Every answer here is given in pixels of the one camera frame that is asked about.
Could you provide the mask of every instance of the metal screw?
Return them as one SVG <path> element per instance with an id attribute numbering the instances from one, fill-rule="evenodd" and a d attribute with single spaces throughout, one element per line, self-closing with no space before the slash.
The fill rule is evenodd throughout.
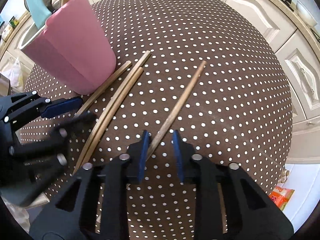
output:
<path id="1" fill-rule="evenodd" d="M 229 164 L 229 168 L 232 169 L 232 170 L 237 170 L 240 168 L 239 164 L 238 163 L 230 163 Z"/>
<path id="2" fill-rule="evenodd" d="M 85 170 L 90 170 L 93 167 L 92 163 L 85 163 L 82 165 L 82 168 Z"/>
<path id="3" fill-rule="evenodd" d="M 194 161 L 199 161 L 202 159 L 202 155 L 201 154 L 193 154 L 192 157 L 191 157 Z"/>
<path id="4" fill-rule="evenodd" d="M 62 153 L 59 153 L 58 155 L 57 155 L 57 159 L 58 159 L 58 161 L 60 162 L 60 164 L 62 165 L 62 166 L 65 166 L 65 165 L 67 165 L 67 160 L 66 160 L 66 158 L 65 158 L 65 156 L 62 154 Z"/>
<path id="5" fill-rule="evenodd" d="M 67 133 L 66 129 L 64 129 L 64 128 L 59 129 L 59 133 L 63 138 L 68 136 L 68 133 Z"/>
<path id="6" fill-rule="evenodd" d="M 121 161 L 126 161 L 126 160 L 128 160 L 129 158 L 130 158 L 130 155 L 127 154 L 127 153 L 122 153 L 122 154 L 119 156 L 119 159 L 120 159 Z"/>
<path id="7" fill-rule="evenodd" d="M 13 146 L 9 147 L 9 153 L 11 156 L 14 155 L 14 147 Z"/>

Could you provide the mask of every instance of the cabinet handle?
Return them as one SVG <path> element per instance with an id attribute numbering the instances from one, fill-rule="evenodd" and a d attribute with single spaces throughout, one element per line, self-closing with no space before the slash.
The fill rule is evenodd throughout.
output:
<path id="1" fill-rule="evenodd" d="M 317 121 L 317 122 L 307 122 L 307 125 L 316 125 L 316 124 L 319 124 L 320 123 L 320 120 Z"/>
<path id="2" fill-rule="evenodd" d="M 311 89 L 311 94 L 314 94 L 315 91 L 313 90 L 312 86 L 310 85 L 310 83 L 309 83 L 309 81 L 308 81 L 308 79 L 307 79 L 305 70 L 304 70 L 303 68 L 301 68 L 300 70 L 301 70 L 302 75 L 303 75 L 304 78 L 306 79 L 306 82 L 307 82 L 309 88 Z"/>

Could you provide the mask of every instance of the brown tablecloth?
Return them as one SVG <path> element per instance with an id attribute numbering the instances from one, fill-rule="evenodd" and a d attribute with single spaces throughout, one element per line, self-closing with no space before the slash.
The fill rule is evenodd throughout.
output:
<path id="1" fill-rule="evenodd" d="M 128 191 L 131 237 L 191 239 L 193 235 L 195 189 L 181 185 L 176 176 L 173 129 L 213 162 L 240 163 L 270 193 L 290 148 L 292 107 L 286 76 L 263 36 L 220 0 L 102 0 L 93 10 L 116 54 L 117 67 L 127 60 L 135 63 L 145 50 L 152 52 L 144 73 L 101 138 L 91 158 L 95 165 L 125 152 L 144 129 L 154 137 L 201 60 L 208 62 L 148 160 L 143 183 Z M 91 111 L 102 113 L 127 73 L 98 98 Z M 76 95 L 37 65 L 26 90 L 52 99 Z M 38 118 L 23 128 L 22 140 L 39 140 L 50 127 L 72 116 Z M 90 131 L 70 142 L 69 172 L 46 190 L 49 198 L 71 176 Z"/>

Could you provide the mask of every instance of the blue finger pad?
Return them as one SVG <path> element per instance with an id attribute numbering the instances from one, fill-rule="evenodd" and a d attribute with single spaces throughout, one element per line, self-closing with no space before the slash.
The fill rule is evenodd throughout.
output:
<path id="1" fill-rule="evenodd" d="M 177 167 L 178 178 L 180 179 L 180 182 L 183 182 L 184 175 L 183 175 L 183 167 L 182 167 L 182 155 L 180 150 L 180 135 L 177 130 L 173 132 L 172 140 L 173 140 L 174 156 L 176 157 L 176 167 Z"/>
<path id="2" fill-rule="evenodd" d="M 70 98 L 59 104 L 52 104 L 47 106 L 46 110 L 42 112 L 42 118 L 53 118 L 60 114 L 70 112 L 74 109 L 80 108 L 82 105 L 81 98 Z"/>
<path id="3" fill-rule="evenodd" d="M 144 167 L 146 166 L 147 152 L 148 152 L 148 148 L 149 148 L 149 133 L 148 133 L 148 131 L 144 130 L 141 140 L 142 140 L 142 149 L 141 149 L 141 155 L 140 155 L 140 160 L 139 160 L 139 173 L 138 173 L 139 182 L 142 182 L 142 180 L 143 180 Z"/>

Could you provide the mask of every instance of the robotic hand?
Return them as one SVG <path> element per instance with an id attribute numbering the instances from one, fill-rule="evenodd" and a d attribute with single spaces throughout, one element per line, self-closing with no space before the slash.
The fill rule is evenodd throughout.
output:
<path id="1" fill-rule="evenodd" d="M 0 193 L 10 203 L 28 206 L 64 171 L 71 134 L 81 133 L 95 117 L 73 118 L 54 127 L 49 138 L 23 145 L 15 132 L 35 118 L 53 118 L 81 105 L 80 97 L 51 101 L 36 91 L 0 98 Z"/>
<path id="2" fill-rule="evenodd" d="M 0 192 L 9 201 L 27 205 L 67 165 L 70 134 L 92 124 L 95 117 L 81 115 L 55 127 L 50 139 L 20 145 L 15 130 L 40 115 L 50 118 L 77 108 L 82 102 L 79 98 L 51 102 L 33 92 L 7 97 L 2 102 L 7 106 L 2 103 L 0 111 L 0 139 L 4 146 L 0 152 Z M 149 133 L 144 131 L 139 142 L 111 162 L 96 167 L 84 164 L 44 206 L 29 235 L 12 219 L 0 199 L 0 235 L 3 239 L 21 240 L 129 240 L 126 185 L 141 183 L 149 142 Z M 195 240 L 288 240 L 293 235 L 289 220 L 237 163 L 212 163 L 183 142 L 178 131 L 173 133 L 172 144 L 180 181 L 196 184 Z M 40 181 L 34 179 L 38 168 L 46 174 Z M 96 210 L 102 183 L 104 201 L 97 234 Z M 228 219 L 228 232 L 224 234 L 222 198 Z"/>

